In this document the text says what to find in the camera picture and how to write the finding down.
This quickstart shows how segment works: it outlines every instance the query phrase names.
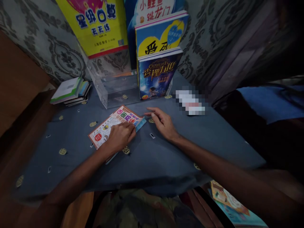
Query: qr code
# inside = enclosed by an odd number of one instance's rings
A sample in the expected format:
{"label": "qr code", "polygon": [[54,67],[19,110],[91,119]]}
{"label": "qr code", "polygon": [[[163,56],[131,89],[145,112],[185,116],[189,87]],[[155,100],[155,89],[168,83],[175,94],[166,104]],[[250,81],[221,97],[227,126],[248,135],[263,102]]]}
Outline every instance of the qr code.
{"label": "qr code", "polygon": [[124,40],[122,39],[122,40],[119,40],[118,41],[118,46],[123,46],[124,45]]}

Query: yellow book cover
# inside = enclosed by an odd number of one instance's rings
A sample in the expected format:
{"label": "yellow book cover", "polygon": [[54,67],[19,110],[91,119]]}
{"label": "yellow book cover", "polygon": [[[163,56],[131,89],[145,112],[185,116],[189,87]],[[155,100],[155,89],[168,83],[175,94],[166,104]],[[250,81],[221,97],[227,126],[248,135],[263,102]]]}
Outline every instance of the yellow book cover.
{"label": "yellow book cover", "polygon": [[128,48],[124,0],[56,0],[89,59]]}

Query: hand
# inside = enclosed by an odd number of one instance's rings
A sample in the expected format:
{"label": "hand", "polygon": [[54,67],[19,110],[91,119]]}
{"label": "hand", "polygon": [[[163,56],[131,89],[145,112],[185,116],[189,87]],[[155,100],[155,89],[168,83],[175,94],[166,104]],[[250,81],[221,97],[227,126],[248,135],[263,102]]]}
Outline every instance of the hand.
{"label": "hand", "polygon": [[122,151],[135,137],[135,126],[124,122],[112,126],[108,140],[102,145],[111,151],[111,154]]}
{"label": "hand", "polygon": [[146,116],[151,116],[154,120],[157,129],[165,137],[165,139],[173,142],[175,139],[181,137],[178,132],[175,130],[175,127],[172,123],[171,117],[163,112],[159,108],[147,108],[152,112],[146,112]]}

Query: blue cloth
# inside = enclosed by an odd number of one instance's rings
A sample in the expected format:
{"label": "blue cloth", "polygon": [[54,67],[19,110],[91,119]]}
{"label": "blue cloth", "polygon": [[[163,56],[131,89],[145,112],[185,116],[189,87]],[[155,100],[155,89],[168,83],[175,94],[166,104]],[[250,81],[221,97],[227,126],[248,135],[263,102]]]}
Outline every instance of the blue cloth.
{"label": "blue cloth", "polygon": [[[291,88],[304,91],[303,85],[291,86]],[[248,105],[271,124],[278,120],[304,117],[304,110],[295,106],[281,95],[283,88],[274,86],[243,87],[237,89]],[[292,100],[304,106],[304,98],[291,95]]]}
{"label": "blue cloth", "polygon": [[[189,83],[176,72],[172,90],[180,90],[185,85],[189,86]],[[146,107],[161,108],[171,116],[184,137],[240,167],[253,169],[265,163],[213,108],[208,108],[204,116],[189,117],[173,98],[156,98],[128,105],[138,115],[146,112]],[[88,134],[116,109],[106,110],[93,87],[86,104],[64,107],[56,113],[31,161],[20,173],[24,179],[19,188],[14,188],[14,197],[27,203],[50,193],[96,151]],[[155,123],[147,121],[128,147],[130,153],[119,152],[108,165],[102,165],[84,191],[144,188],[152,195],[172,197],[211,180],[197,170],[194,162],[182,151],[164,139]]]}

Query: forearm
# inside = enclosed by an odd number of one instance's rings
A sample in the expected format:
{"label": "forearm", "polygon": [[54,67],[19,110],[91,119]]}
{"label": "forearm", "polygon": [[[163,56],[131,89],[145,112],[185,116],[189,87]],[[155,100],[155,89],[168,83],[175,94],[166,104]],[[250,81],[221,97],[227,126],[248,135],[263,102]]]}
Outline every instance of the forearm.
{"label": "forearm", "polygon": [[290,221],[290,215],[296,213],[298,206],[296,202],[245,170],[183,137],[171,142],[266,223],[273,225],[273,222],[277,221],[282,225],[283,222]]}
{"label": "forearm", "polygon": [[67,207],[80,195],[92,175],[111,154],[111,151],[102,145],[73,170],[44,199],[28,227],[59,227]]}
{"label": "forearm", "polygon": [[107,150],[104,145],[62,180],[43,203],[67,206],[72,203],[83,191],[97,169],[111,155],[111,151]]}

